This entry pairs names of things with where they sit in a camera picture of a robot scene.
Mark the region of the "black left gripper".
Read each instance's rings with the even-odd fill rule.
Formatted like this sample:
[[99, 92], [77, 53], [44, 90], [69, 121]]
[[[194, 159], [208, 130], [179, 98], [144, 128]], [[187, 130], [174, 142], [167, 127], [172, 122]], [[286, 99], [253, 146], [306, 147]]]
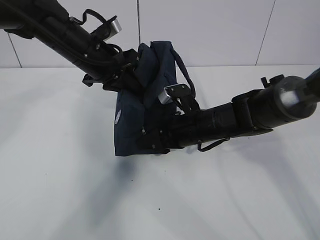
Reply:
[[73, 46], [72, 53], [80, 61], [77, 67], [85, 72], [82, 83], [86, 86], [102, 84], [105, 91], [127, 90], [137, 96], [145, 93], [136, 74], [140, 59], [136, 50], [122, 50], [115, 44], [99, 42]]

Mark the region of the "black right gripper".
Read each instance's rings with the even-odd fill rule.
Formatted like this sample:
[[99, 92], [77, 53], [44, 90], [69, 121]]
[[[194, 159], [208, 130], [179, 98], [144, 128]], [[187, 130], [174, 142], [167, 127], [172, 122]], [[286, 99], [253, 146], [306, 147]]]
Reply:
[[182, 149], [192, 145], [229, 139], [238, 131], [233, 104], [226, 103], [188, 114], [174, 115], [161, 127], [140, 136], [139, 154], [168, 154], [169, 149]]

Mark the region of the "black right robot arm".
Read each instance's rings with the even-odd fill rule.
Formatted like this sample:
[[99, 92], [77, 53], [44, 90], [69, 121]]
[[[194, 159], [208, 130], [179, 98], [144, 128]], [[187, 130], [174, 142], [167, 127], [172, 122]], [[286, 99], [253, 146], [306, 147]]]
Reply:
[[166, 86], [162, 103], [173, 102], [182, 110], [159, 126], [144, 130], [137, 144], [143, 150], [165, 154], [171, 149], [196, 145], [209, 151], [232, 138], [269, 133], [274, 128], [310, 117], [320, 101], [320, 72], [308, 77], [278, 75], [263, 77], [262, 89], [232, 98], [229, 103], [201, 109], [192, 86]]

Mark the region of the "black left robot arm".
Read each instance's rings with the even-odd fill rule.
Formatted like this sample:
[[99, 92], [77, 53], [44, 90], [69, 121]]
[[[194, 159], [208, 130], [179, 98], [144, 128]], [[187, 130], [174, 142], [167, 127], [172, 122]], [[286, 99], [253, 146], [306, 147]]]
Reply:
[[139, 55], [106, 41], [121, 31], [117, 16], [105, 19], [86, 9], [82, 19], [70, 16], [56, 0], [2, 0], [0, 28], [24, 39], [36, 38], [85, 73], [82, 82], [102, 84], [105, 91], [142, 95], [135, 74]]

